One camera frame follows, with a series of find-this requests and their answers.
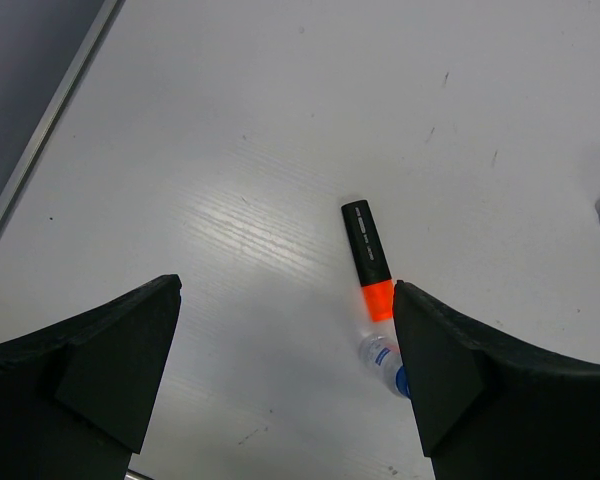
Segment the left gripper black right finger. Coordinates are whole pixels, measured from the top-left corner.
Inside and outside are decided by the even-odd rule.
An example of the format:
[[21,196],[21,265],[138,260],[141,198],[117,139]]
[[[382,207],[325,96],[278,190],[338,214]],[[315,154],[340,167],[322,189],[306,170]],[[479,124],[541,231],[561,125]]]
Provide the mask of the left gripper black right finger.
[[398,282],[393,315],[438,479],[600,479],[600,365],[534,346]]

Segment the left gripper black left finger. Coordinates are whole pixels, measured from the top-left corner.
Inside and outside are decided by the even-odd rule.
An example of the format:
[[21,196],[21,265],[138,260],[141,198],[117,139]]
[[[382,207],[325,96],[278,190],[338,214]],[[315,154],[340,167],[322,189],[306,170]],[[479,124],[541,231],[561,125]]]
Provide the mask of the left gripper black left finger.
[[181,306],[159,276],[0,343],[0,479],[122,479],[142,449]]

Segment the orange cap black highlighter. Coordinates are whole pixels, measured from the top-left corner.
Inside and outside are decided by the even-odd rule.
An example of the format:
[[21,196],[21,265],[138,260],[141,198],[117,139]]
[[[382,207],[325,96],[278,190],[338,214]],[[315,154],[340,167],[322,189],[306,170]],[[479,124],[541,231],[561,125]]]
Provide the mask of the orange cap black highlighter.
[[373,323],[393,317],[393,278],[367,200],[341,207],[363,298]]

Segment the small clear glue bottle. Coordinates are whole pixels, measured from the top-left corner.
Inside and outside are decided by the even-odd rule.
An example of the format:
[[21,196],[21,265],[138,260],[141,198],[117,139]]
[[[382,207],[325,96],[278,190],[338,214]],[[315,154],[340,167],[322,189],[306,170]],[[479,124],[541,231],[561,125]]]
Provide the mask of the small clear glue bottle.
[[394,395],[411,399],[407,370],[391,324],[374,324],[360,341],[358,354],[365,368]]

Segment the left aluminium table rail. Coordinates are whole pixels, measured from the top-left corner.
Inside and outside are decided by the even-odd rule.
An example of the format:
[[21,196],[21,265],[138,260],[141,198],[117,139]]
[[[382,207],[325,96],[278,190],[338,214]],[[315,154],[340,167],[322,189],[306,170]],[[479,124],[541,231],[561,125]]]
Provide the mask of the left aluminium table rail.
[[120,1],[0,1],[0,237]]

